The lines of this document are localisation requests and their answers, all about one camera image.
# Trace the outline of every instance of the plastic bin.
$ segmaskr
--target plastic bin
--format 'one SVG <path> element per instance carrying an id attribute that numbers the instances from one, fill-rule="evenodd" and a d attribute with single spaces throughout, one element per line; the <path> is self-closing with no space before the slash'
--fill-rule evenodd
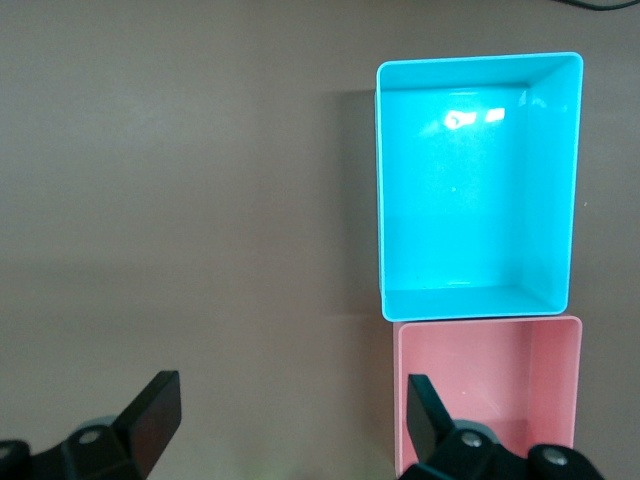
<path id="1" fill-rule="evenodd" d="M 454 420 L 485 424 L 517 455 L 537 443 L 573 447 L 581 336 L 569 316 L 395 324 L 398 475 L 417 458 L 406 427 L 411 373 L 429 376 Z"/>
<path id="2" fill-rule="evenodd" d="M 380 66 L 387 320 L 565 310 L 582 70 L 575 53 Z"/>

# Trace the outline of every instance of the metal bolt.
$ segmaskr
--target metal bolt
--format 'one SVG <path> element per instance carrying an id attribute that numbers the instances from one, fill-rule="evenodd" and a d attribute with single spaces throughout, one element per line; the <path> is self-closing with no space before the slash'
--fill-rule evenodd
<path id="1" fill-rule="evenodd" d="M 100 430 L 89 430 L 88 432 L 84 432 L 82 436 L 78 439 L 78 442 L 82 445 L 87 445 L 88 443 L 95 442 L 100 437 Z"/>
<path id="2" fill-rule="evenodd" d="M 482 445 L 482 439 L 473 432 L 464 432 L 462 434 L 462 441 L 469 447 L 477 448 Z"/>
<path id="3" fill-rule="evenodd" d="M 11 445 L 0 447 L 0 460 L 4 460 L 11 453 Z"/>
<path id="4" fill-rule="evenodd" d="M 556 450 L 555 448 L 545 448 L 542 451 L 542 456 L 547 462 L 553 463 L 554 465 L 558 465 L 560 467 L 569 463 L 567 457 L 565 457 L 565 455 L 560 450 Z"/>

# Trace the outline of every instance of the black cable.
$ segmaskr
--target black cable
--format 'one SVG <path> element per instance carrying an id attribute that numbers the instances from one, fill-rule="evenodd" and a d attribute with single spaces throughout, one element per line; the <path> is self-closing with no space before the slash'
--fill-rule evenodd
<path id="1" fill-rule="evenodd" d="M 630 2 L 618 3 L 616 5 L 595 5 L 589 2 L 583 2 L 581 0 L 556 0 L 560 3 L 566 3 L 567 5 L 573 5 L 574 7 L 586 8 L 588 10 L 595 10 L 597 12 L 607 12 L 610 10 L 619 10 L 621 8 L 631 7 L 640 3 L 640 0 L 632 0 Z"/>

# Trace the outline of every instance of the pink plastic bin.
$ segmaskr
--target pink plastic bin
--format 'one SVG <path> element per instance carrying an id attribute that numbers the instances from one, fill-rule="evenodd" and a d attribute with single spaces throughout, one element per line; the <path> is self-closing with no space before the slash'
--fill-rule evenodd
<path id="1" fill-rule="evenodd" d="M 429 376 L 454 420 L 491 428 L 513 453 L 573 447 L 582 323 L 569 316 L 394 325 L 396 472 L 416 462 L 407 376 Z"/>

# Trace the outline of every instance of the gray table surface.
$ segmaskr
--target gray table surface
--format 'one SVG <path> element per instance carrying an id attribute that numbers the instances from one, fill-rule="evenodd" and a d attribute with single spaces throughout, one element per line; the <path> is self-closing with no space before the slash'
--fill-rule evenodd
<path id="1" fill-rule="evenodd" d="M 393 478 L 376 69 L 573 50 L 576 447 L 634 478 L 639 32 L 550 0 L 2 2 L 0 438 L 45 449 L 177 368 L 151 478 Z"/>

